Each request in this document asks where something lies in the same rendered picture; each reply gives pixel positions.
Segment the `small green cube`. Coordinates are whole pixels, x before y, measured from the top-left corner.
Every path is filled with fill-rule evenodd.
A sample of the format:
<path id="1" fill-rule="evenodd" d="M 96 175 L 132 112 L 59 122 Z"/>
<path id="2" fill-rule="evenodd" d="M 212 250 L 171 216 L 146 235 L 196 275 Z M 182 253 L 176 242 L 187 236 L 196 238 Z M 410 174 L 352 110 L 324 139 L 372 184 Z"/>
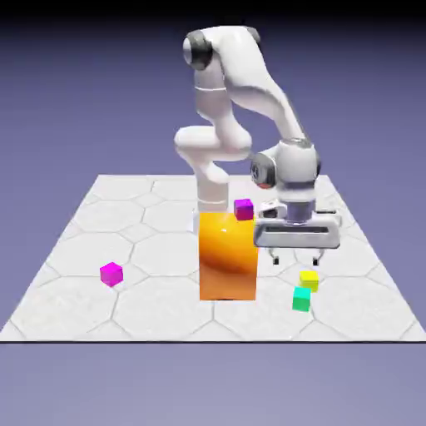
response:
<path id="1" fill-rule="evenodd" d="M 295 287 L 292 299 L 292 309 L 309 312 L 311 300 L 311 289 L 308 287 Z"/>

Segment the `small purple cube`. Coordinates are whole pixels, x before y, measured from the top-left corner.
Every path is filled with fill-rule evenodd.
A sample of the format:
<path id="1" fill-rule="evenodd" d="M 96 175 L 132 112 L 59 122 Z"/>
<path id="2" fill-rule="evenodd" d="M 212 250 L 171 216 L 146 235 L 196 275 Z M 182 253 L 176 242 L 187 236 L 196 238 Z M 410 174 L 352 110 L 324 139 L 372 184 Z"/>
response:
<path id="1" fill-rule="evenodd" d="M 252 220 L 254 218 L 254 205 L 251 199 L 235 199 L 234 215 L 238 221 Z"/>

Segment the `small yellow cube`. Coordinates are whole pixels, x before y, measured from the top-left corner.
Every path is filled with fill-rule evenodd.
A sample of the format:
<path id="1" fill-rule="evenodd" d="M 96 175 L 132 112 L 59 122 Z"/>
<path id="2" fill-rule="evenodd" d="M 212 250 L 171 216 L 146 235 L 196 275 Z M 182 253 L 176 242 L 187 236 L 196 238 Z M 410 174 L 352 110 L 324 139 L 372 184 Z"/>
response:
<path id="1" fill-rule="evenodd" d="M 318 291 L 320 278 L 314 270 L 302 270 L 300 272 L 299 285 L 303 288 L 308 288 L 312 293 Z"/>

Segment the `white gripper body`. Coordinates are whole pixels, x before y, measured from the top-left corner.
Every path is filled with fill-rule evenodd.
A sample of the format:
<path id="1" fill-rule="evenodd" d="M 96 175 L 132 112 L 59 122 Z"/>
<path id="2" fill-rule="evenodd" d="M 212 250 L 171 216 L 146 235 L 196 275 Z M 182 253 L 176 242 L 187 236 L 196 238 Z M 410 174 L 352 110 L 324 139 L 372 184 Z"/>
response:
<path id="1" fill-rule="evenodd" d="M 254 244 L 268 248 L 336 249 L 340 245 L 339 218 L 318 213 L 300 223 L 259 218 L 255 221 Z"/>

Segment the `large orange box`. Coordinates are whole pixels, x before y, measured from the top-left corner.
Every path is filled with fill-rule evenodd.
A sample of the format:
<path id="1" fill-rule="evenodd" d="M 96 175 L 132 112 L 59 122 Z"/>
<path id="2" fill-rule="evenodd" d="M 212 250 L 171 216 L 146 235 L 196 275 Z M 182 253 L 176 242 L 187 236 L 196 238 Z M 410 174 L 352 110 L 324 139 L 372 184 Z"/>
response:
<path id="1" fill-rule="evenodd" d="M 258 248 L 254 221 L 230 212 L 201 213 L 198 235 L 201 300 L 254 300 Z"/>

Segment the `small magenta cube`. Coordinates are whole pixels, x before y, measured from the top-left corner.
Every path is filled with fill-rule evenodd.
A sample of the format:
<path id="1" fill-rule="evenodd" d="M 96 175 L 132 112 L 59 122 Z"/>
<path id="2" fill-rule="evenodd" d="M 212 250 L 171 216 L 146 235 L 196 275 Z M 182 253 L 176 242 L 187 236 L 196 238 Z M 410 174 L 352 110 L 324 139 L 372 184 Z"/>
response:
<path id="1" fill-rule="evenodd" d="M 123 281 L 123 269 L 115 262 L 110 262 L 100 268 L 100 279 L 109 287 L 114 287 Z"/>

